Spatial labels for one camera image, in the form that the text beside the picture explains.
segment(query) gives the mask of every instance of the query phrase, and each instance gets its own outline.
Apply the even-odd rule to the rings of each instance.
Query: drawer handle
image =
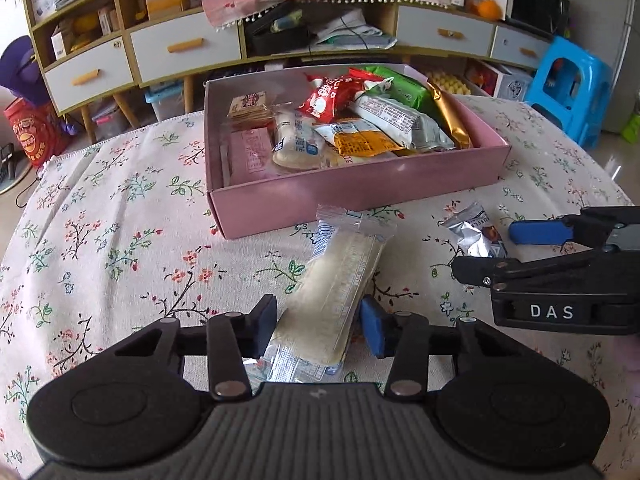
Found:
[[[196,38],[196,40],[183,41],[182,43],[169,45],[166,49],[169,51],[169,54],[175,54],[176,52],[184,52],[186,50],[200,48],[203,44],[204,38]]]
[[[76,77],[71,84],[73,86],[81,86],[83,84],[88,83],[89,81],[93,81],[94,79],[98,79],[98,76],[100,75],[100,69],[96,68],[95,70],[91,70],[91,72],[87,72],[84,75],[81,75],[80,77]]]
[[[446,28],[439,28],[438,34],[443,38],[451,38],[452,40],[464,40],[465,35],[462,32],[456,32],[455,30],[447,30]]]
[[[521,46],[520,52],[524,56],[532,57],[533,59],[538,59],[538,54],[534,50],[531,50],[530,48],[524,48],[523,46]]]

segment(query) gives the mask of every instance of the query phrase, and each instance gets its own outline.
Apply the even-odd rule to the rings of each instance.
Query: purple hat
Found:
[[[33,45],[29,36],[21,36],[11,42],[0,57],[0,86],[18,97],[24,97],[31,105],[40,107],[49,101],[49,93],[40,74],[40,67],[33,57]]]

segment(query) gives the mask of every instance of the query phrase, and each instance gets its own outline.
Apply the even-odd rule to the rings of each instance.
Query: tablecloth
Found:
[[[460,251],[441,226],[473,200],[505,240],[514,220],[630,204],[591,157],[531,108],[461,99],[513,145],[500,181],[369,211],[398,225],[369,292],[389,310],[418,312],[432,324],[492,321],[488,291],[452,279],[449,266]],[[240,240],[218,233],[206,200],[203,132],[196,113],[54,159],[29,200],[0,266],[0,457],[23,475],[40,464],[25,414],[47,381],[160,317],[204,323],[219,312],[248,312],[265,293],[286,304],[302,275],[314,223]],[[507,246],[525,261],[578,250],[571,243]],[[609,471],[631,465],[640,420],[612,338],[504,331],[602,391],[611,425],[596,463]],[[450,365],[432,360],[430,388],[439,388]],[[186,377],[206,388],[206,370],[190,365]],[[390,365],[357,338],[336,380],[384,383]]]

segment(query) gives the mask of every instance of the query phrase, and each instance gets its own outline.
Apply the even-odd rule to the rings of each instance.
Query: table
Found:
[[[369,212],[398,224],[369,292],[389,309],[419,312],[432,324],[492,320],[488,291],[452,279],[449,265],[458,251],[440,225],[473,200],[505,239],[514,220],[630,205],[580,147],[531,108],[461,99],[513,145],[500,181]],[[222,239],[207,205],[204,160],[203,115],[195,113],[47,166],[0,266],[0,456],[23,475],[40,463],[26,431],[26,407],[47,381],[159,317],[198,324],[219,312],[248,312],[265,293],[286,304],[311,256],[315,224]],[[578,250],[507,246],[522,260]],[[504,331],[602,391],[611,425],[597,465],[629,467],[640,420],[627,400],[612,338]],[[448,361],[432,360],[430,388],[439,388],[451,370]],[[356,340],[336,380],[383,383],[390,364]],[[186,377],[207,386],[203,368],[191,367]]]

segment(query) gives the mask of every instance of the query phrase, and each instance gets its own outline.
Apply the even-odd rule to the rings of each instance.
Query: white drawer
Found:
[[[487,56],[494,33],[492,23],[438,10],[401,6],[398,44]]]
[[[143,83],[241,57],[238,28],[216,32],[204,12],[142,28],[131,40]]]
[[[44,76],[59,112],[133,83],[122,38],[87,50]]]
[[[548,48],[549,43],[544,40],[511,28],[498,27],[491,57],[497,61],[538,68]]]

